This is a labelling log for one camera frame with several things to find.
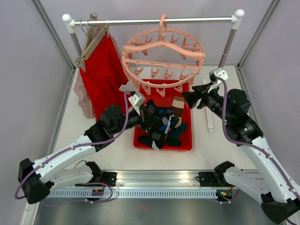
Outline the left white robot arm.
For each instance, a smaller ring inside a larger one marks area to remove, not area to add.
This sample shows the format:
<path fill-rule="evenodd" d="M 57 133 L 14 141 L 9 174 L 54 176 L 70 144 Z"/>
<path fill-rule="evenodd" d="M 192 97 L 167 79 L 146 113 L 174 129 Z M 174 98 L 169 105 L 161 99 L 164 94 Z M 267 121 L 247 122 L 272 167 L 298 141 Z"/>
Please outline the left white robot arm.
<path fill-rule="evenodd" d="M 108 106 L 97 122 L 68 146 L 41 159 L 22 160 L 19 163 L 19 186 L 15 191 L 15 199 L 26 199 L 28 204 L 35 204 L 60 188 L 77 184 L 99 185 L 102 174 L 96 163 L 87 162 L 77 169 L 67 169 L 67 166 L 106 148 L 125 130 L 134 127 L 146 130 L 161 119 L 156 106 L 149 102 L 125 112 L 118 105 Z"/>

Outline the pink round clip hanger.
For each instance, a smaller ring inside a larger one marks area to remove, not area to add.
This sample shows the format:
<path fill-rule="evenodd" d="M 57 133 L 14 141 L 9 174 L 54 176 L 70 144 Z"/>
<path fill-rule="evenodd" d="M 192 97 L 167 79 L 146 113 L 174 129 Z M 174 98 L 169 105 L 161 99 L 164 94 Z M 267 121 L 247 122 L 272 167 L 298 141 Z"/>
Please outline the pink round clip hanger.
<path fill-rule="evenodd" d="M 200 42 L 185 31 L 170 28 L 162 15 L 158 28 L 133 36 L 122 48 L 122 64 L 128 80 L 147 94 L 154 88 L 165 95 L 167 88 L 183 91 L 199 74 L 205 59 Z"/>

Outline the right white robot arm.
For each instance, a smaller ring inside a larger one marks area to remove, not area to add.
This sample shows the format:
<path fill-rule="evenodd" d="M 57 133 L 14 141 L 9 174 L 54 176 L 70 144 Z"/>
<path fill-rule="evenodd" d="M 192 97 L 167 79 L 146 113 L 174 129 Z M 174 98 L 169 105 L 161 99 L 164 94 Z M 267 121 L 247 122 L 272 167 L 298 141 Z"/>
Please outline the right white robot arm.
<path fill-rule="evenodd" d="M 248 156 L 263 178 L 257 181 L 233 163 L 225 161 L 215 167 L 214 180 L 230 184 L 256 200 L 264 214 L 275 224 L 284 221 L 298 225 L 294 214 L 300 211 L 300 186 L 288 175 L 270 149 L 258 124 L 248 115 L 250 101 L 244 91 L 231 89 L 224 96 L 212 85 L 192 87 L 182 95 L 190 108 L 207 107 L 222 120 L 225 138 Z"/>

